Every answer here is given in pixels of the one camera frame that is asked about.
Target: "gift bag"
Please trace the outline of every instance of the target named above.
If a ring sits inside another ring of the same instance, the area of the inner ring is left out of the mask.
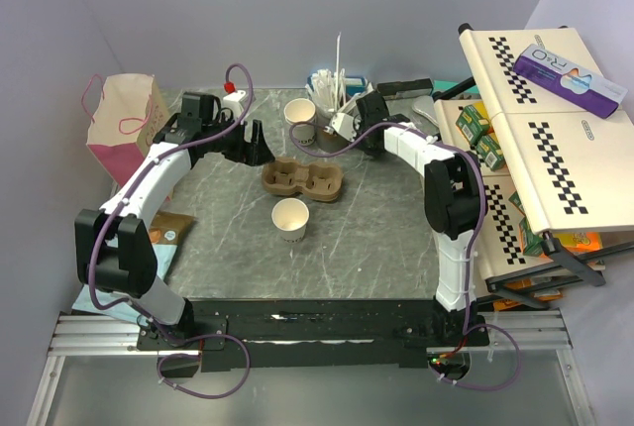
[[[91,115],[84,98],[93,80],[102,83],[101,98]],[[120,185],[141,166],[155,134],[168,119],[167,108],[153,76],[115,74],[104,83],[95,74],[81,97],[81,105],[92,122],[88,129],[88,149]]]

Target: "paper cup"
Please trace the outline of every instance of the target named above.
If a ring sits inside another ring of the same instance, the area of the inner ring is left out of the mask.
[[[271,218],[286,243],[298,243],[306,233],[308,207],[297,198],[285,198],[273,207]]]
[[[315,104],[309,99],[293,99],[284,107],[284,117],[289,125],[297,122],[315,123]],[[293,136],[302,146],[310,146],[315,142],[315,126],[297,126]]]

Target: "pink bag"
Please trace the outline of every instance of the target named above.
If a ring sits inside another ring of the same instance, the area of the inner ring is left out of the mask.
[[[84,104],[92,81],[101,80],[101,99],[94,115]],[[123,186],[141,166],[155,134],[167,122],[168,112],[153,76],[115,74],[105,84],[98,74],[90,78],[81,96],[83,110],[92,122],[88,128],[88,149],[110,176]]]

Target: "gray wall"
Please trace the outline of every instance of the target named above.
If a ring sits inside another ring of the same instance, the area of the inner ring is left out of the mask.
[[[79,97],[90,74],[119,67],[81,0],[0,0],[0,28],[0,414],[13,426],[78,288],[73,218],[108,190]]]
[[[629,87],[632,117],[632,0],[541,0],[528,25],[576,27],[603,73]],[[605,287],[569,289],[561,307],[599,424],[634,424],[634,259],[610,263],[605,276]]]
[[[239,60],[257,86],[300,87],[334,65],[374,80],[461,78],[458,25],[524,28],[538,0],[86,0],[127,71],[167,86],[220,85]]]

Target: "pink bag handle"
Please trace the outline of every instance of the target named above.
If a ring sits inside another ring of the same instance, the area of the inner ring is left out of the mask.
[[[100,74],[93,74],[92,75],[92,77],[88,81],[88,85],[86,86],[86,89],[83,91],[83,94],[81,95],[81,107],[83,108],[83,112],[88,114],[88,117],[90,118],[90,120],[92,122],[95,122],[95,118],[92,116],[92,114],[90,114],[90,111],[88,111],[88,109],[86,108],[86,103],[85,103],[84,99],[86,98],[86,94],[88,93],[88,89],[90,89],[90,86],[92,86],[92,81],[95,80],[95,77],[98,78],[101,81],[101,97],[103,99],[106,98],[106,94],[103,92],[103,85],[104,85],[103,77],[101,77]]]
[[[143,129],[146,124],[148,124],[148,121],[150,121],[150,116],[152,116],[152,111],[155,108],[155,103],[152,100],[152,95],[150,94],[150,111],[148,112],[148,116],[145,119],[141,119],[140,117],[126,117],[122,120],[119,121],[119,132],[121,134],[123,134],[124,136],[130,136],[132,134],[134,134],[135,132],[139,132],[141,129]],[[122,128],[121,125],[126,122],[126,121],[139,121],[141,122],[141,125],[135,129],[134,131],[130,131],[130,132],[125,132]]]

